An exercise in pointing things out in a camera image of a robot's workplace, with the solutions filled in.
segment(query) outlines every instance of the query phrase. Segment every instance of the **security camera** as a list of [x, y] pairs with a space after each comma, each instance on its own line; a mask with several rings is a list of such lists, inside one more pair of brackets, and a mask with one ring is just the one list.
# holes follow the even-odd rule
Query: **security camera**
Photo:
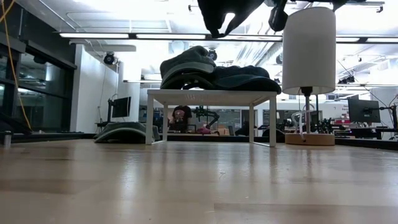
[[46, 60], [44, 60], [44, 59], [42, 59], [42, 58], [40, 58], [40, 57], [37, 57], [37, 56], [35, 56], [35, 57], [33, 58], [33, 61], [36, 62], [36, 63], [39, 63], [39, 64], [41, 64], [41, 65], [44, 65], [44, 64], [47, 62]]
[[282, 54], [280, 54], [280, 55], [278, 55], [277, 57], [276, 57], [276, 64], [278, 64], [278, 65], [282, 65], [283, 64], [283, 55]]
[[118, 58], [114, 56], [114, 52], [107, 52], [104, 57], [104, 63], [107, 65], [114, 65], [118, 62]]
[[217, 53], [215, 49], [210, 49], [209, 50], [209, 54], [207, 55], [207, 57], [213, 59], [213, 61], [217, 60]]
[[380, 8], [379, 8], [378, 10], [376, 10], [376, 13], [380, 13], [380, 12], [382, 12], [382, 11], [384, 11], [384, 7], [383, 7], [383, 6], [380, 6]]

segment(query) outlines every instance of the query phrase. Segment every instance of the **white wall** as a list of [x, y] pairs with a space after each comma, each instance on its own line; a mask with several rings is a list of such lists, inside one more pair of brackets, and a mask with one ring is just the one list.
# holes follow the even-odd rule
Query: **white wall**
[[75, 63], [78, 69], [73, 80], [70, 130], [95, 133], [100, 114], [106, 121], [108, 99], [116, 92], [118, 74], [87, 53], [82, 45], [76, 46]]
[[[389, 103], [394, 99], [396, 95], [398, 95], [398, 88], [373, 88], [371, 90], [371, 100], [376, 100], [379, 102], [379, 106], [385, 107], [384, 104], [389, 106]], [[394, 103], [398, 104], [398, 99], [395, 99], [392, 101], [391, 105]], [[394, 125], [392, 123], [392, 116], [390, 115], [388, 110], [382, 110], [380, 111], [380, 119], [383, 123], [383, 125], [387, 125], [389, 128], [393, 128]], [[383, 140], [388, 140], [391, 137], [391, 134], [384, 134], [383, 135]]]

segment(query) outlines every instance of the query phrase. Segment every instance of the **pink object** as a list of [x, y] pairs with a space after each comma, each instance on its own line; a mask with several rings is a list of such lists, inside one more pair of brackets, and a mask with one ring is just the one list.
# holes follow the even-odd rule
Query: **pink object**
[[211, 134], [210, 129], [207, 129], [205, 127], [201, 127], [197, 129], [198, 134]]

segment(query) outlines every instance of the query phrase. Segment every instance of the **ceiling light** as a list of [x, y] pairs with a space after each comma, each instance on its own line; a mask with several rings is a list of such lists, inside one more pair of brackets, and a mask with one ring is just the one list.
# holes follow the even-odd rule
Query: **ceiling light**
[[60, 33], [64, 38], [77, 39], [128, 39], [129, 34], [102, 34], [102, 33]]
[[206, 35], [200, 34], [137, 34], [138, 39], [167, 39], [167, 40], [189, 40], [200, 39], [204, 40]]
[[358, 42], [359, 38], [354, 37], [337, 37], [336, 42]]
[[372, 37], [368, 38], [367, 42], [379, 42], [379, 43], [398, 43], [398, 38], [396, 37], [388, 37], [388, 38], [383, 38], [383, 37]]
[[156, 80], [124, 80], [123, 82], [127, 83], [162, 83], [162, 81], [156, 81]]
[[378, 87], [398, 87], [398, 85], [385, 85], [385, 84], [336, 84], [336, 87], [370, 87], [370, 88], [378, 88]]
[[282, 41], [280, 35], [228, 35], [221, 40]]

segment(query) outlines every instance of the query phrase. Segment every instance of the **computer monitor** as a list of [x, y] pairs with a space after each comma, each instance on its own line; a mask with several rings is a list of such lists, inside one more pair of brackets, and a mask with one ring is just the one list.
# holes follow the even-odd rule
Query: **computer monitor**
[[112, 118], [130, 116], [131, 97], [120, 98], [113, 101]]
[[351, 122], [381, 122], [378, 101], [348, 100], [348, 113]]

